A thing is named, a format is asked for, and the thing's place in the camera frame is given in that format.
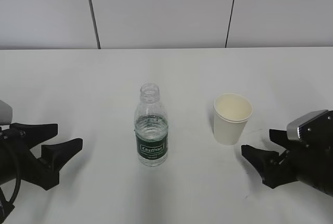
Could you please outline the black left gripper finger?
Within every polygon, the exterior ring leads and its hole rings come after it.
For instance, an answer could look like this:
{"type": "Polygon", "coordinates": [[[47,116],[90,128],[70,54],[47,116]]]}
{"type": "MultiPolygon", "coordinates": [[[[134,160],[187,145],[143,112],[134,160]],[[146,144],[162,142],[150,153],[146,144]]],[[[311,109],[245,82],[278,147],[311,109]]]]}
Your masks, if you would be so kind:
{"type": "Polygon", "coordinates": [[[83,148],[83,139],[75,138],[73,140],[50,145],[41,146],[41,157],[39,161],[52,173],[58,173],[60,170],[83,148]]]}
{"type": "Polygon", "coordinates": [[[16,123],[15,129],[24,133],[17,139],[15,151],[30,150],[58,135],[58,124],[26,125],[16,123]]]}

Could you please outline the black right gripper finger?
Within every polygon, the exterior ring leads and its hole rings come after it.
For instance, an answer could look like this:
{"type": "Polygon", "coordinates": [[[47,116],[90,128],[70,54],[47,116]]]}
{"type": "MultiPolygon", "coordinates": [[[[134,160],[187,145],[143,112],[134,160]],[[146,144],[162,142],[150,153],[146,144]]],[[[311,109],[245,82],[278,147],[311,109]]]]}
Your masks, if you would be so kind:
{"type": "Polygon", "coordinates": [[[280,154],[254,148],[250,145],[241,146],[241,155],[255,168],[263,180],[279,180],[280,154]]]}
{"type": "Polygon", "coordinates": [[[270,141],[285,148],[289,148],[289,140],[287,137],[287,132],[285,130],[270,129],[269,130],[270,141]]]}

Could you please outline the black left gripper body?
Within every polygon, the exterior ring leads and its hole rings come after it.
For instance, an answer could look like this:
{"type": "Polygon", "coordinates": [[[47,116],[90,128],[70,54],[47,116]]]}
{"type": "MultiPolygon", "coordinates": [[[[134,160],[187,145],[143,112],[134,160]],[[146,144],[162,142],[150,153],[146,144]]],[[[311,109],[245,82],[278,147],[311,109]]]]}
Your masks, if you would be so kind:
{"type": "Polygon", "coordinates": [[[15,129],[15,123],[1,132],[1,144],[9,152],[9,159],[14,165],[14,174],[20,179],[37,185],[44,190],[49,190],[59,184],[59,172],[52,173],[36,158],[30,150],[15,151],[15,144],[18,138],[23,136],[15,129]]]}

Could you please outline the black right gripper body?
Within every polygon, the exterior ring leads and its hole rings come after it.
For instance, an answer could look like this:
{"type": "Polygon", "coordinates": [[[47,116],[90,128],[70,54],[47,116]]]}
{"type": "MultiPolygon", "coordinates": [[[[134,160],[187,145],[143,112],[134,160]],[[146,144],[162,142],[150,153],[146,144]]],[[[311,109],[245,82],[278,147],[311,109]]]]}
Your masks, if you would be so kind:
{"type": "Polygon", "coordinates": [[[267,159],[262,183],[271,189],[300,181],[322,193],[332,195],[332,148],[312,149],[275,143],[285,150],[267,159]]]}

